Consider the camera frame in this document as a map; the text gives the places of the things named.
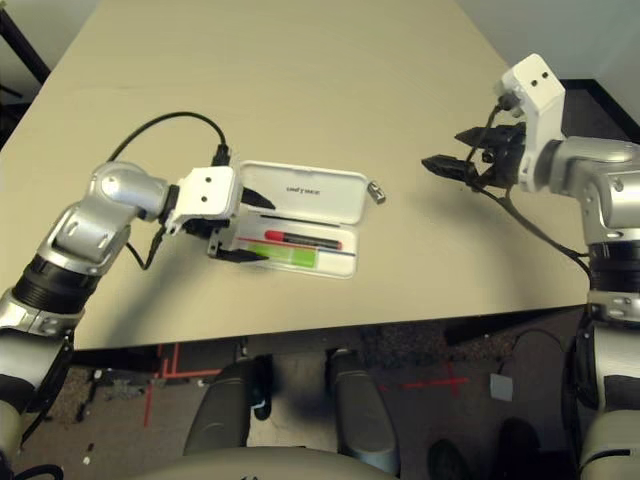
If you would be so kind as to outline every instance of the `pen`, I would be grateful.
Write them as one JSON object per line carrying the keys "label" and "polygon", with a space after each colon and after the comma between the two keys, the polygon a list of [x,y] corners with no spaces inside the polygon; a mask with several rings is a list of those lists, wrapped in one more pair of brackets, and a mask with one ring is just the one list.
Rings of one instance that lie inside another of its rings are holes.
{"label": "pen", "polygon": [[328,238],[308,237],[296,233],[280,232],[278,230],[267,230],[264,238],[274,242],[295,243],[298,245],[308,245],[310,247],[329,248],[332,250],[342,250],[342,242],[329,240]]}

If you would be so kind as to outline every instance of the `green highlighter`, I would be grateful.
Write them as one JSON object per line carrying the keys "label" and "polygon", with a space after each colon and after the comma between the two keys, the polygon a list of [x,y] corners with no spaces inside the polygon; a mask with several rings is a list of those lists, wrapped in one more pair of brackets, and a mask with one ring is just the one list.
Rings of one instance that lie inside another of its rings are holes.
{"label": "green highlighter", "polygon": [[247,250],[269,257],[270,261],[295,265],[296,267],[315,268],[318,252],[312,248],[285,247],[247,242]]}

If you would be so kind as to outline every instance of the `black wire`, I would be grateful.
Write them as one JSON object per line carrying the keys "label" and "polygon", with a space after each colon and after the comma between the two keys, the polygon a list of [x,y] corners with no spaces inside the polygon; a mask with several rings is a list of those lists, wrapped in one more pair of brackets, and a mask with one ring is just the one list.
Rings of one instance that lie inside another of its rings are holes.
{"label": "black wire", "polygon": [[[467,155],[467,158],[465,159],[465,162],[467,162],[467,163],[471,162],[471,159],[473,158],[473,155],[476,153],[476,151],[478,150],[478,147],[480,146],[480,144],[482,143],[482,141],[486,137],[487,132],[491,128],[491,125],[493,125],[493,121],[495,120],[495,117],[498,114],[498,112],[500,112],[500,110],[501,110],[501,107],[499,105],[496,105],[495,107],[493,107],[493,110],[491,110],[491,113],[489,114],[489,118],[487,120],[486,125],[484,126],[484,129],[482,130],[480,135],[478,135],[478,138],[474,142],[473,147],[471,147],[471,150],[469,151],[469,154]],[[520,213],[520,211],[518,211],[516,206],[513,204],[513,201],[511,200],[511,188],[512,187],[507,188],[505,196],[500,198],[500,197],[497,197],[496,195],[494,195],[493,193],[485,190],[480,185],[477,185],[473,179],[469,178],[467,172],[468,172],[468,169],[465,170],[465,176],[466,176],[465,183],[467,185],[472,187],[474,191],[476,191],[478,193],[481,193],[482,195],[490,198],[491,200],[496,202],[498,205],[500,205],[525,230],[527,230],[529,233],[531,233],[534,236],[538,237],[540,240],[546,242],[548,245],[550,245],[551,247],[555,248],[560,253],[562,253],[563,255],[568,257],[569,259],[571,259],[573,262],[576,263],[576,265],[578,265],[587,274],[587,277],[589,277],[589,279],[591,279],[591,270],[589,269],[589,267],[582,260],[580,260],[580,258],[588,257],[588,254],[576,252],[575,250],[572,250],[572,249],[570,249],[568,247],[565,247],[561,243],[556,242],[551,237],[549,237],[549,235],[544,233],[537,225],[535,225],[528,218],[526,218],[524,215],[522,215]]]}
{"label": "black wire", "polygon": [[164,226],[162,226],[155,233],[155,235],[153,236],[153,240],[151,240],[151,247],[149,247],[149,254],[147,255],[146,261],[142,260],[142,257],[140,256],[138,251],[135,249],[135,247],[131,245],[129,242],[127,242],[126,244],[127,249],[131,252],[131,255],[133,255],[133,258],[136,259],[136,262],[138,262],[138,265],[142,270],[148,270],[149,267],[151,266],[151,263],[153,262],[153,259],[156,256],[156,253],[158,251],[158,248],[160,247],[160,244],[162,243],[162,239],[166,231],[167,229]]}
{"label": "black wire", "polygon": [[58,465],[38,465],[31,467],[14,477],[14,480],[27,480],[40,475],[51,475],[53,480],[63,480],[64,471]]}
{"label": "black wire", "polygon": [[140,135],[142,132],[144,132],[145,130],[149,129],[150,127],[153,127],[154,125],[160,123],[160,122],[164,122],[165,120],[169,120],[170,118],[177,118],[177,117],[193,117],[193,118],[197,118],[198,120],[202,120],[203,122],[205,122],[207,125],[210,125],[211,128],[213,128],[216,133],[218,134],[218,136],[220,137],[220,143],[222,143],[223,145],[227,144],[227,139],[224,136],[224,133],[222,132],[222,129],[216,124],[216,122],[214,122],[213,120],[211,120],[210,118],[205,117],[204,115],[201,115],[199,113],[195,113],[195,112],[172,112],[172,113],[165,113],[164,115],[160,115],[159,117],[156,117],[154,119],[149,120],[146,123],[143,123],[142,125],[140,125],[138,128],[136,128],[133,132],[131,132],[129,134],[129,136],[127,136],[127,138],[125,138],[120,145],[118,145],[118,148],[116,148],[113,153],[109,156],[109,158],[107,158],[107,162],[113,162],[116,158],[118,158],[118,156],[120,155],[120,153],[122,153],[122,151],[127,148],[127,146],[138,136]]}
{"label": "black wire", "polygon": [[489,114],[489,118],[487,119],[487,123],[484,126],[484,129],[482,130],[482,132],[480,132],[480,135],[478,135],[478,138],[476,139],[473,147],[471,147],[471,151],[467,155],[467,158],[465,159],[465,162],[467,162],[467,163],[471,162],[471,159],[473,158],[473,155],[478,150],[478,147],[480,146],[480,144],[484,140],[484,137],[487,136],[487,132],[489,132],[489,129],[491,128],[491,125],[493,125],[493,121],[495,120],[496,115],[501,110],[502,110],[502,108],[500,107],[500,105],[496,105],[495,107],[493,107],[493,110],[491,110],[491,113]]}
{"label": "black wire", "polygon": [[[562,346],[562,342],[553,333],[548,332],[547,330],[543,330],[542,328],[529,328],[527,330],[520,332],[518,335],[516,335],[515,340],[513,342],[513,346],[511,347],[511,356],[513,356],[513,352],[518,346],[520,339],[525,335],[528,335],[529,333],[540,333],[542,335],[549,337],[551,340],[555,342],[556,345],[558,345],[558,348],[560,349],[560,351],[564,353],[564,347]],[[504,366],[507,363],[507,360],[509,359],[505,359],[500,363],[500,366],[498,367],[498,371],[496,372],[498,375],[502,374],[502,370],[504,369]]]}
{"label": "black wire", "polygon": [[[195,112],[188,112],[188,111],[180,111],[180,112],[171,112],[171,113],[165,113],[164,115],[160,115],[159,117],[153,118],[151,120],[149,120],[146,123],[143,123],[142,125],[140,125],[138,128],[136,128],[133,132],[131,132],[127,138],[125,138],[120,145],[118,145],[118,147],[113,151],[113,153],[111,155],[109,155],[109,158],[107,158],[107,162],[113,162],[115,161],[118,156],[122,153],[122,151],[127,148],[127,146],[129,146],[129,144],[136,138],[138,137],[138,135],[140,135],[142,132],[148,130],[149,128],[151,128],[152,126],[160,123],[160,122],[164,122],[165,120],[169,120],[171,118],[178,118],[178,117],[192,117],[192,118],[197,118],[198,120],[202,120],[203,122],[205,122],[207,125],[211,126],[211,128],[213,128],[216,133],[218,134],[218,136],[220,137],[220,143],[222,145],[226,145],[227,144],[227,139],[224,136],[224,132],[222,131],[222,129],[216,124],[216,122],[214,122],[213,120],[211,120],[208,117],[205,117],[204,115],[201,115],[199,113],[195,113]],[[153,258],[156,255],[156,252],[158,251],[158,248],[160,247],[160,244],[162,243],[162,235],[166,232],[166,230],[163,228],[161,228],[160,230],[158,230],[158,232],[156,232],[155,236],[153,237],[153,241],[151,242],[151,247],[149,248],[149,254],[147,255],[147,260],[143,261],[142,257],[140,256],[140,254],[138,253],[138,251],[135,249],[135,247],[127,242],[126,247],[129,250],[129,252],[131,252],[131,254],[133,255],[133,258],[135,258],[136,262],[138,263],[138,265],[140,265],[140,268],[142,270],[148,270],[149,267],[151,266],[151,262],[153,262]]]}

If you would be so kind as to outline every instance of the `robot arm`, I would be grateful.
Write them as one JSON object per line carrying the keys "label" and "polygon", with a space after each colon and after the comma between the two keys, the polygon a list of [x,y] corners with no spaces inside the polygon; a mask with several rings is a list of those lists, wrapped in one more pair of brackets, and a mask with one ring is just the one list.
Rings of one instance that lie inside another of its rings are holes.
{"label": "robot arm", "polygon": [[264,259],[219,242],[240,202],[274,208],[243,189],[229,166],[195,168],[178,185],[124,162],[93,172],[84,198],[62,213],[0,299],[0,470],[20,444],[22,414],[46,410],[61,388],[85,303],[127,243],[131,222],[157,220],[160,235],[207,235],[218,258]]}
{"label": "robot arm", "polygon": [[497,93],[494,112],[524,114],[526,124],[490,128],[490,121],[485,128],[456,136],[473,147],[472,152],[483,150],[489,168],[478,173],[470,162],[472,154],[466,161],[437,155],[423,164],[475,190],[519,186],[537,192],[546,187],[579,202],[590,290],[571,360],[572,388],[583,404],[600,412],[579,467],[583,478],[637,478],[640,461],[633,452],[640,447],[640,146],[565,139],[560,131],[564,89],[538,55],[504,74]]}

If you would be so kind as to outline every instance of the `beige table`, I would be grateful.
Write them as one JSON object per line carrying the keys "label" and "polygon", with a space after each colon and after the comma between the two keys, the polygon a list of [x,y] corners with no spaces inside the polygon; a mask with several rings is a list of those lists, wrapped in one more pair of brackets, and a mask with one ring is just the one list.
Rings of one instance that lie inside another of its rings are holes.
{"label": "beige table", "polygon": [[[504,69],[453,0],[104,0],[2,151],[2,283],[17,280],[131,130],[184,109],[223,126],[234,162],[377,179],[388,202],[367,202],[358,272],[333,280],[227,264],[180,236],[146,273],[122,253],[88,303],[79,348],[580,303],[587,285],[570,261],[419,163],[464,154],[453,135],[484,123]],[[122,159],[176,181],[207,165],[216,144],[206,126],[180,119],[147,132]],[[571,200],[516,201],[582,248]],[[138,249],[146,253],[156,228],[134,225]]]}

